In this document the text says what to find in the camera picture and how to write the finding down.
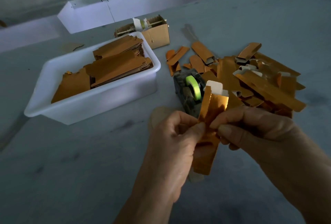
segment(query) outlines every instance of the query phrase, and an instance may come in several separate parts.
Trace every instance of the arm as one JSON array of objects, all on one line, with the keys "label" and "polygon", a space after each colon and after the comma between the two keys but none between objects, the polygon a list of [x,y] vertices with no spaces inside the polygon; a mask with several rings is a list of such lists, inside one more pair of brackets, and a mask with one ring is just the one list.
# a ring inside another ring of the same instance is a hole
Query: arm
[{"label": "arm", "polygon": [[168,223],[192,165],[205,124],[176,111],[152,132],[131,196],[114,224]]},{"label": "arm", "polygon": [[248,153],[307,223],[330,223],[331,160],[291,119],[238,107],[210,127],[222,144]]}]

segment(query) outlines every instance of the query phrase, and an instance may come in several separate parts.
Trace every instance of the person's right hand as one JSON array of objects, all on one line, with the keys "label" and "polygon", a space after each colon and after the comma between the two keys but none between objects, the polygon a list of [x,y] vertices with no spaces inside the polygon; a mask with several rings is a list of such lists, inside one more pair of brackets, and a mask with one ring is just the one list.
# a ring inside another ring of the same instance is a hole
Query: person's right hand
[{"label": "person's right hand", "polygon": [[222,144],[247,152],[307,223],[331,223],[331,161],[291,119],[242,106],[210,127]]}]

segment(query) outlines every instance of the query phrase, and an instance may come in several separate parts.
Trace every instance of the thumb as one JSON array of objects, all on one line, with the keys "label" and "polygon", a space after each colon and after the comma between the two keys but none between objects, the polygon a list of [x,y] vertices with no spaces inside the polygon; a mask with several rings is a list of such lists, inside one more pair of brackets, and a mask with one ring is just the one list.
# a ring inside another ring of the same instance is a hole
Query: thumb
[{"label": "thumb", "polygon": [[254,156],[263,145],[260,138],[238,126],[220,125],[217,133],[219,136],[226,138],[229,142],[240,147],[251,156]]},{"label": "thumb", "polygon": [[196,143],[205,134],[205,123],[200,122],[192,127],[190,127],[182,136],[181,139],[184,141],[189,141],[190,143],[196,145]]}]

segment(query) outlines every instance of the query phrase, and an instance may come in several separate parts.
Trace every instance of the person's left hand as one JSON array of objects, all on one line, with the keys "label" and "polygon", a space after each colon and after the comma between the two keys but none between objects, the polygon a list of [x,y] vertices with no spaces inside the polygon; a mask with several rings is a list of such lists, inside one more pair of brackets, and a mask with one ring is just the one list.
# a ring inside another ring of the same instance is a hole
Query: person's left hand
[{"label": "person's left hand", "polygon": [[173,112],[153,130],[134,191],[155,189],[177,201],[190,171],[196,143],[205,124],[181,111]]}]

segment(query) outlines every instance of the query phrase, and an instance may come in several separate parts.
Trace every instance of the green tape roll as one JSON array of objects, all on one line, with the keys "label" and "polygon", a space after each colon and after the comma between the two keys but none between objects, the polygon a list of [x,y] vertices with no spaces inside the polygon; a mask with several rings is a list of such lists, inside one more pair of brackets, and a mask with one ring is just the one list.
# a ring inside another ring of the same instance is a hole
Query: green tape roll
[{"label": "green tape roll", "polygon": [[194,91],[193,94],[193,99],[194,100],[200,100],[201,99],[201,91],[200,91],[200,87],[199,84],[197,83],[197,81],[195,80],[195,78],[190,75],[186,77],[186,85],[191,85]]}]

